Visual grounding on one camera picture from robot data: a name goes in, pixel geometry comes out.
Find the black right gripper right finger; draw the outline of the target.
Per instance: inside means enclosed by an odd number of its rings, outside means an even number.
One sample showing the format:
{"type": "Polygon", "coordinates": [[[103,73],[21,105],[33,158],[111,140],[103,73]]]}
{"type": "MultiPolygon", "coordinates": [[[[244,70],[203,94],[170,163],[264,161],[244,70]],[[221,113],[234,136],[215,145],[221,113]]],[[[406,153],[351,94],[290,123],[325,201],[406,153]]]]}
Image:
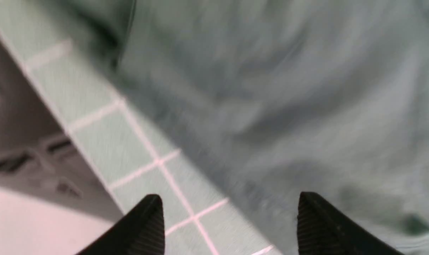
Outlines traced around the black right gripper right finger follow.
{"type": "Polygon", "coordinates": [[[316,192],[301,192],[297,215],[300,255],[401,255],[316,192]]]}

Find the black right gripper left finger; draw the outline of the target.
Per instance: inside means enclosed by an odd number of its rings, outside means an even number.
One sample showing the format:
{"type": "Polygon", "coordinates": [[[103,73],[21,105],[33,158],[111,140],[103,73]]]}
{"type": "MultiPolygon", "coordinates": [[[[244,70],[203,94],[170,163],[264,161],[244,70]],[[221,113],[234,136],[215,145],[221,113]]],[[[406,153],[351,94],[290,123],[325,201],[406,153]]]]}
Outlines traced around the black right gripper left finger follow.
{"type": "Polygon", "coordinates": [[[79,255],[164,255],[165,221],[161,197],[146,195],[79,255]]]}

